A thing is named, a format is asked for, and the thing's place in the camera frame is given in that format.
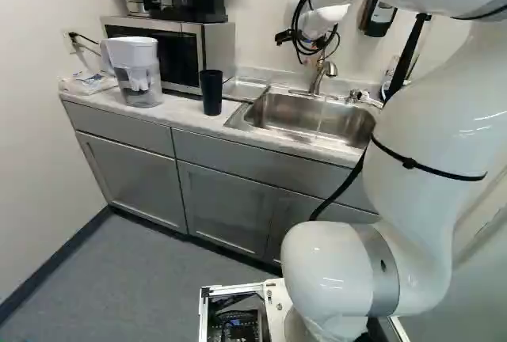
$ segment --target black cup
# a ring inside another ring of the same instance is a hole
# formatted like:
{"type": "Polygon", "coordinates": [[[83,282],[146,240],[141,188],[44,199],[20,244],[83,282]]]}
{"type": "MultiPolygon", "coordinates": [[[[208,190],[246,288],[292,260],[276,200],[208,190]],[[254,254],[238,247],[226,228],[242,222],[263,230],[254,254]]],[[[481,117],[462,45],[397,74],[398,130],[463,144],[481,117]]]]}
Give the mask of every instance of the black cup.
{"type": "Polygon", "coordinates": [[[204,113],[209,116],[220,115],[222,112],[222,71],[202,70],[199,78],[200,89],[203,92],[204,113]]]}

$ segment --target baseboard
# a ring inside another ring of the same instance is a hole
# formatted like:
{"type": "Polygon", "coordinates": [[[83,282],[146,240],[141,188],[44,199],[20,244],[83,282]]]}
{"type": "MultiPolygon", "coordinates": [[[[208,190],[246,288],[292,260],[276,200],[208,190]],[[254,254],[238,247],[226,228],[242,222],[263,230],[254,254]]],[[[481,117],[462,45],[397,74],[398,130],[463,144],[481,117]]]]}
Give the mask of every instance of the baseboard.
{"type": "Polygon", "coordinates": [[[80,229],[71,239],[40,266],[22,285],[0,304],[0,326],[25,303],[40,285],[112,215],[109,207],[104,207],[91,221],[80,229]]]}

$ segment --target sink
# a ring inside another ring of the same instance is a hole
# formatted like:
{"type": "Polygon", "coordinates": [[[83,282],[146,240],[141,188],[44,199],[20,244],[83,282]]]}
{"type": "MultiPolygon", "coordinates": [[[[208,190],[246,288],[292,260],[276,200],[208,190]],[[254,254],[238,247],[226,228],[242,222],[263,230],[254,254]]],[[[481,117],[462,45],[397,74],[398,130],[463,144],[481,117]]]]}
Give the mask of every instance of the sink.
{"type": "Polygon", "coordinates": [[[368,145],[378,114],[379,109],[368,103],[270,89],[252,105],[242,106],[226,126],[360,153],[368,145]]]}

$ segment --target floor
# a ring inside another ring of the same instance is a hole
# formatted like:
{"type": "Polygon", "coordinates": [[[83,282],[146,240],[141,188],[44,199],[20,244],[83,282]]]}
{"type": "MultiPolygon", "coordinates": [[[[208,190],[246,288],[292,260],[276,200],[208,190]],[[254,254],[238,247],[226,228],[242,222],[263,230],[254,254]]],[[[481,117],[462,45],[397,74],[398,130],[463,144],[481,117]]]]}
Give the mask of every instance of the floor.
{"type": "Polygon", "coordinates": [[[199,288],[272,277],[119,216],[2,326],[1,342],[196,342],[199,288]]]}

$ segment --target countertop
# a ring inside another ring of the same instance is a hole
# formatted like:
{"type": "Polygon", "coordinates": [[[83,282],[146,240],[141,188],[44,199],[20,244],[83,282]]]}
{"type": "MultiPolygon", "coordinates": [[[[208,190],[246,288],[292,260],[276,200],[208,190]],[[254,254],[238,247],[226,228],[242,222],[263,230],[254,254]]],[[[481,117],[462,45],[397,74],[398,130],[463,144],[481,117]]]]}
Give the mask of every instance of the countertop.
{"type": "Polygon", "coordinates": [[[196,132],[348,168],[352,168],[360,157],[359,154],[308,146],[296,141],[277,139],[226,127],[224,124],[242,105],[237,101],[224,99],[220,115],[206,116],[201,101],[168,94],[164,95],[162,104],[153,108],[136,108],[125,105],[120,89],[117,87],[90,96],[79,96],[66,92],[60,92],[59,95],[62,101],[74,102],[184,131],[196,132]]]}

